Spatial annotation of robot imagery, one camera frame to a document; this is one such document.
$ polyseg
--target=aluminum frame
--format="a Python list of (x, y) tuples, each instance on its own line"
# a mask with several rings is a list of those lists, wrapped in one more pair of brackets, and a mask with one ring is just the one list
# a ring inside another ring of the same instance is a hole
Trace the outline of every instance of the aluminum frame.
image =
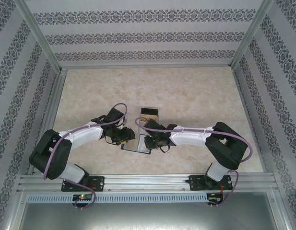
[(29, 28), (33, 32), (37, 42), (40, 44), (43, 52), (47, 56), (48, 60), (50, 61), (53, 69), (55, 72), (59, 72), (61, 70), (61, 66), (51, 48), (49, 43), (47, 42), (46, 37), (42, 33), (40, 26), (38, 25), (34, 15), (32, 14), (31, 10), (27, 6), (25, 0), (15, 0), (15, 5), (19, 9), (21, 15), (24, 17), (26, 23), (28, 24)]
[(260, 5), (257, 13), (255, 14), (247, 32), (245, 33), (245, 36), (243, 37), (240, 45), (238, 46), (232, 61), (229, 66), (231, 66), (231, 69), (236, 69), (238, 66), (238, 63), (240, 59), (243, 57), (246, 49), (248, 48), (248, 45), (250, 44), (251, 40), (253, 39), (256, 31), (260, 27), (261, 22), (263, 21), (267, 11), (271, 7), (273, 3), (273, 0), (263, 0), (262, 4)]
[[(185, 182), (193, 174), (126, 174), (102, 175), (105, 177), (104, 191), (97, 194), (190, 194), (189, 184)], [(232, 183), (236, 176), (231, 173)], [(80, 194), (81, 192), (62, 192), (62, 179), (43, 180), (39, 172), (33, 175), (22, 175), (16, 191), (5, 230), (18, 230), (24, 215), (27, 198), (30, 194)], [(197, 193), (212, 193), (215, 191), (196, 191)], [(276, 179), (272, 172), (240, 173), (234, 193), (266, 192), (272, 213), (279, 230), (291, 230), (287, 213)]]

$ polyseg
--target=patterned wallpaper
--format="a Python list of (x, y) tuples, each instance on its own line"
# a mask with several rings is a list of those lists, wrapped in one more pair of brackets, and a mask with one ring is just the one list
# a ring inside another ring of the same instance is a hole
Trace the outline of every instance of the patterned wallpaper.
[(28, 0), (63, 67), (229, 64), (262, 0)]
[(274, 1), (234, 72), (296, 229), (296, 0)]
[(56, 73), (12, 0), (0, 0), (0, 228), (25, 174)]

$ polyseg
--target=glass panel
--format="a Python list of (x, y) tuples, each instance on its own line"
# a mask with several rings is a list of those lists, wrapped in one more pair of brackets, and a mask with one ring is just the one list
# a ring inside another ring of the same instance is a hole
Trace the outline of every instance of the glass panel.
[(273, 230), (265, 193), (236, 193), (223, 206), (204, 203), (95, 204), (80, 211), (70, 204), (27, 204), (22, 230)]

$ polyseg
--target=enclosure wall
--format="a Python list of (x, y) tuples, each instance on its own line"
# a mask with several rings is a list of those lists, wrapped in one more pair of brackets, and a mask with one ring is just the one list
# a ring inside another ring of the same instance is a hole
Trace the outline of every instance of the enclosure wall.
[(227, 65), (262, 0), (29, 0), (65, 68)]
[(0, 0), (0, 227), (49, 102), (56, 72), (11, 0)]
[(268, 171), (296, 227), (296, 0), (276, 0), (234, 69)]

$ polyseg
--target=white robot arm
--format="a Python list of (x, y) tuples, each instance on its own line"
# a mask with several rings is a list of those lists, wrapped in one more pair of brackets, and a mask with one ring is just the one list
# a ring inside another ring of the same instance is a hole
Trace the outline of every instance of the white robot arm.
[[(81, 129), (76, 133), (68, 135), (65, 140), (69, 140), (72, 144), (70, 151), (77, 147), (86, 144), (93, 140), (99, 140), (102, 137), (103, 129), (100, 126), (90, 128), (89, 126), (94, 125), (94, 122), (89, 122), (85, 125), (87, 128)], [(59, 136), (63, 137), (70, 131), (59, 132)], [(79, 183), (84, 177), (85, 171), (75, 164), (66, 164), (65, 170), (61, 173), (59, 178)]]
[(221, 181), (229, 170), (238, 168), (248, 147), (238, 133), (222, 122), (207, 128), (186, 128), (173, 124), (165, 128), (150, 119), (142, 128), (150, 135), (145, 137), (146, 148), (150, 150), (177, 145), (206, 146), (216, 158), (216, 161), (208, 168), (204, 178), (206, 184), (210, 186)]

